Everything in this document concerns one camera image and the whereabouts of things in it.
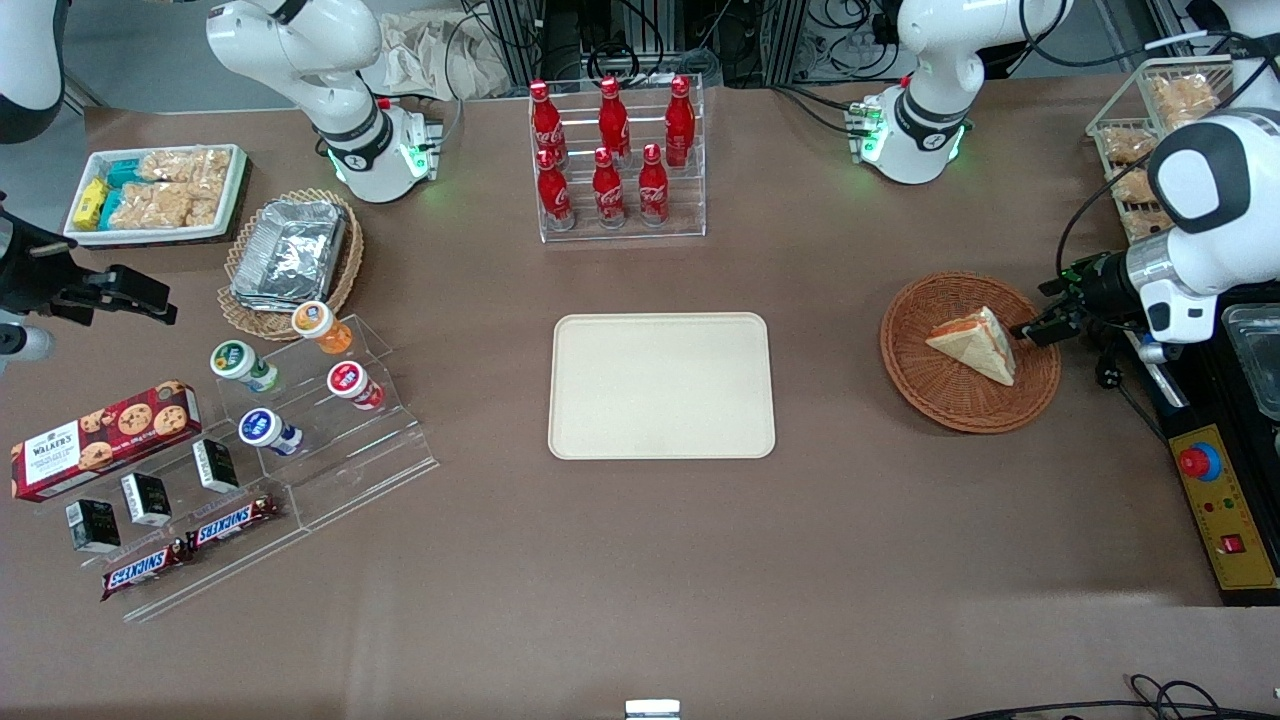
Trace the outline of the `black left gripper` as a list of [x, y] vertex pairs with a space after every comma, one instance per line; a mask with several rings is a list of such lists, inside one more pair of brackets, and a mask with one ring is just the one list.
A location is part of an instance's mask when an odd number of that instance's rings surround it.
[[1059, 273], [1059, 278], [1038, 284], [1046, 299], [1061, 299], [1029, 322], [1014, 325], [1011, 337], [1044, 348], [1075, 338], [1084, 316], [1105, 322], [1137, 320], [1143, 306], [1130, 279], [1128, 251], [1097, 252], [1080, 258]]

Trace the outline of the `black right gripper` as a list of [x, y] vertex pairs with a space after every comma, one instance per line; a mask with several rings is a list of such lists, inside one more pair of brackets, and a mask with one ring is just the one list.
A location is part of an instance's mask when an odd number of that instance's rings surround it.
[[1, 260], [1, 307], [6, 313], [61, 318], [88, 327], [97, 310], [132, 313], [164, 325], [177, 323], [170, 287], [124, 265], [102, 273], [102, 293], [90, 288], [93, 274], [70, 255], [74, 242], [3, 211], [8, 246]]

